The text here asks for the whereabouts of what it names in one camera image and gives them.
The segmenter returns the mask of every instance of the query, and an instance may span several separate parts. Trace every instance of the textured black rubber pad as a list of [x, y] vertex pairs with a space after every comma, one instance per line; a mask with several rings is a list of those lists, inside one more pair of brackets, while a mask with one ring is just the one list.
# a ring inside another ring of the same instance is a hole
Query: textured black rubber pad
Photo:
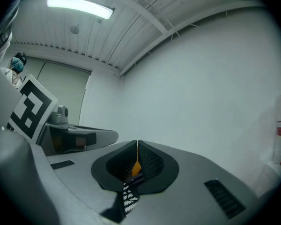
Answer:
[[220, 205], [228, 219], [241, 213], [245, 207], [226, 189], [219, 180], [210, 180], [204, 183], [211, 195]]
[[53, 170], [55, 170], [55, 169], [67, 167], [67, 166], [70, 166], [70, 165], [73, 165], [73, 164], [75, 164], [73, 161], [67, 160], [67, 161], [60, 162], [60, 163], [53, 163], [53, 164], [51, 164], [51, 167], [53, 168]]

